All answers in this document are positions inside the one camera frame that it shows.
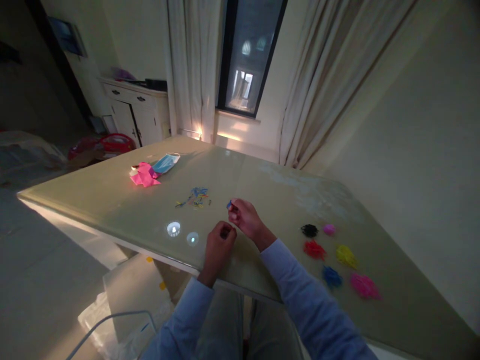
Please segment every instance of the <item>white cabinet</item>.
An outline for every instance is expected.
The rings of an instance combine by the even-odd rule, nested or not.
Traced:
[[[135,121],[130,111],[130,104],[117,100],[110,100],[110,104],[117,131],[132,138],[136,147],[139,148],[140,142],[135,129]]]
[[[118,132],[132,138],[138,148],[170,136],[166,92],[107,78],[100,78],[100,82],[110,100]]]

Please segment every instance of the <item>tile floor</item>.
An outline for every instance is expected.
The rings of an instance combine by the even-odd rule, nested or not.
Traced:
[[[84,332],[77,316],[104,291],[108,269],[0,189],[2,359],[65,359]],[[76,359],[101,359],[87,342]]]

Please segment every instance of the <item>hand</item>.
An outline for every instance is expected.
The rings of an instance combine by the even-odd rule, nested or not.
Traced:
[[[220,271],[230,259],[237,238],[237,230],[228,222],[219,221],[208,234],[205,249],[205,264],[197,280],[211,288]]]
[[[255,207],[248,201],[234,198],[228,208],[228,221],[250,238],[260,252],[268,248],[277,237],[260,220]]]

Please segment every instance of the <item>white curtain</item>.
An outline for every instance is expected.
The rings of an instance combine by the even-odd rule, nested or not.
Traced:
[[[161,0],[172,135],[214,136],[221,1]]]
[[[322,146],[414,0],[311,0],[280,136],[301,169]]]

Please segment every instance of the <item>cabinet door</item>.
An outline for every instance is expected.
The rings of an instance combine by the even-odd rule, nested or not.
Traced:
[[[116,129],[120,134],[125,134],[132,138],[137,148],[140,148],[140,142],[135,130],[134,118],[130,110],[130,104],[125,102],[111,100],[111,109],[113,110],[113,120],[115,121]]]
[[[160,142],[161,130],[158,119],[153,109],[132,105],[133,115],[135,116],[136,126],[138,128],[141,144],[143,146]]]

